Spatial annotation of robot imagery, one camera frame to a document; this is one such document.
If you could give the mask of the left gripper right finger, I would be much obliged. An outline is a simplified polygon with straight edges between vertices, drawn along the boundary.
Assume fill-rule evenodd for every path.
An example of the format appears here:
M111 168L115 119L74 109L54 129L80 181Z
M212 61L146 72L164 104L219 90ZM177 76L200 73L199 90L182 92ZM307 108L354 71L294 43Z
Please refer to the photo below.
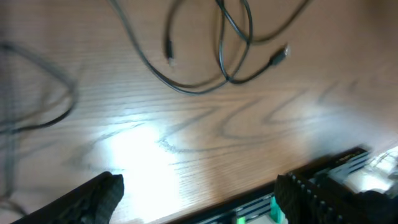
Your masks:
M397 197L374 190L355 194L328 177L313 184L280 175L274 195L289 223L397 224Z

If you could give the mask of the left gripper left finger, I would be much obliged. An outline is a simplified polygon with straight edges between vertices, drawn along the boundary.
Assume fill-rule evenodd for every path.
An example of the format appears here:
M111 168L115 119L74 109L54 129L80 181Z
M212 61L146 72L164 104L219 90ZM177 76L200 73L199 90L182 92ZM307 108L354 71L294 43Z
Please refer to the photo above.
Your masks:
M12 224L109 224L123 196L123 176L103 172Z

